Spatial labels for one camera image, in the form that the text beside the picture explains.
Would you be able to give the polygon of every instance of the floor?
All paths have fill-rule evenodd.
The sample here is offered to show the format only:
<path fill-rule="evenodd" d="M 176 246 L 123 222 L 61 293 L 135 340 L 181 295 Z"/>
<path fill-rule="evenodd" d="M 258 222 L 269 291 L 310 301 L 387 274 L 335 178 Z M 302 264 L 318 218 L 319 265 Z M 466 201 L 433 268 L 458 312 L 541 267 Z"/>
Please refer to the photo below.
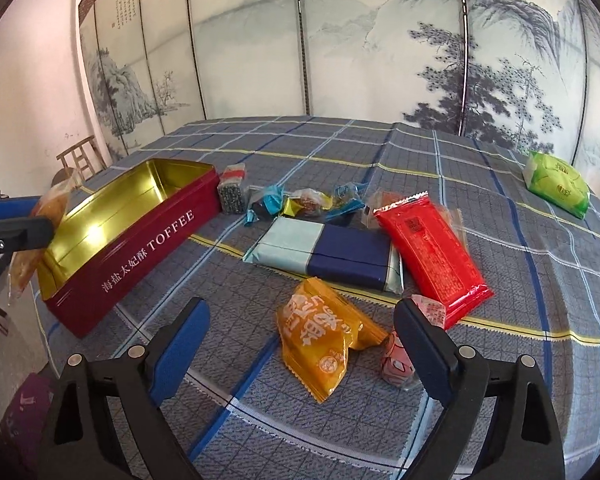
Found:
<path fill-rule="evenodd" d="M 9 335 L 0 332 L 0 420 L 27 375 L 47 362 L 30 289 L 9 306 L 6 278 L 5 273 L 0 279 L 0 307 L 9 315 Z"/>

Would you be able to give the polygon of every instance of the pink wrapped snack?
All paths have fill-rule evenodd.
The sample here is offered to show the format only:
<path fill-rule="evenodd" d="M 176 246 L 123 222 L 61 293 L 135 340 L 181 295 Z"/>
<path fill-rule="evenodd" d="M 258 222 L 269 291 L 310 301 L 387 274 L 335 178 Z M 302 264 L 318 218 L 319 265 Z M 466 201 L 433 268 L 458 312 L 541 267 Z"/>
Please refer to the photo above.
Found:
<path fill-rule="evenodd" d="M 419 294 L 413 294 L 411 299 L 432 325 L 444 327 L 445 306 L 442 303 Z M 380 374 L 386 382 L 403 390 L 409 390 L 420 383 L 411 359 L 409 359 L 395 329 L 391 330 L 389 334 L 380 362 Z"/>

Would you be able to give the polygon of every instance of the table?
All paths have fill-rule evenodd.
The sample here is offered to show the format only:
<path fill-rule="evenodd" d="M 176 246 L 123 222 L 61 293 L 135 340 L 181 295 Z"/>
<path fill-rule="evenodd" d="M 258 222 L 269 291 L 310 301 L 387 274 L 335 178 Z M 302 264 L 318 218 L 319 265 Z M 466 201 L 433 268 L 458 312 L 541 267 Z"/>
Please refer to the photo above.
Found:
<path fill-rule="evenodd" d="M 330 192 L 368 182 L 405 195 L 428 190 L 460 208 L 471 256 L 495 291 L 449 333 L 487 358 L 531 354 L 544 374 L 562 439 L 567 478 L 579 478 L 600 452 L 600 200 L 577 220 L 527 192 L 525 157 L 494 144 L 403 123 L 270 117 L 186 124 L 89 179 L 75 206 L 151 157 L 203 160 L 219 171 L 244 162 L 253 186 L 284 184 Z M 119 356 L 171 322 L 192 296 L 205 298 L 211 328 L 165 418 L 196 468 L 218 479 L 393 479 L 415 457 L 440 414 L 422 387 L 402 392 L 378 376 L 382 349 L 350 354 L 346 376 L 323 404 L 285 368 L 274 311 L 298 280 L 245 264 L 241 256 L 269 223 L 244 227 L 217 216 L 182 244 L 84 339 L 37 306 L 52 361 L 74 352 Z M 417 292 L 410 277 L 407 293 Z M 390 294 L 346 293 L 382 326 L 392 324 Z M 457 469 L 470 473 L 493 403 L 482 406 Z M 148 473 L 125 426 L 114 421 L 132 470 Z"/>

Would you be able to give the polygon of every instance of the white wall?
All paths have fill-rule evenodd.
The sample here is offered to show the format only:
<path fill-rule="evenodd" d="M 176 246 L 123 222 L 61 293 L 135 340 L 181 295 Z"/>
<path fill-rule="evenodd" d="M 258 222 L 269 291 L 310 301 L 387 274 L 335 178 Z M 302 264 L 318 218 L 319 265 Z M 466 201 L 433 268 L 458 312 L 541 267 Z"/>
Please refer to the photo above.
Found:
<path fill-rule="evenodd" d="M 80 78 L 75 1 L 14 0 L 0 19 L 0 189 L 11 196 L 47 190 L 56 155 L 100 136 Z"/>

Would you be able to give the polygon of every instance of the yellow candy wrapper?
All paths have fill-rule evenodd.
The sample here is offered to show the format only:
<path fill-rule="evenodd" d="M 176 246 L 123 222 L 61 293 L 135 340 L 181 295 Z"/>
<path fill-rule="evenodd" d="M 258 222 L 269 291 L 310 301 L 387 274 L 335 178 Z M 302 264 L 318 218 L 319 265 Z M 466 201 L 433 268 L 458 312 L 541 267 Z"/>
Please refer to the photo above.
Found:
<path fill-rule="evenodd" d="M 380 344 L 387 332 L 318 278 L 304 280 L 276 312 L 282 358 L 318 402 L 347 371 L 349 348 Z"/>

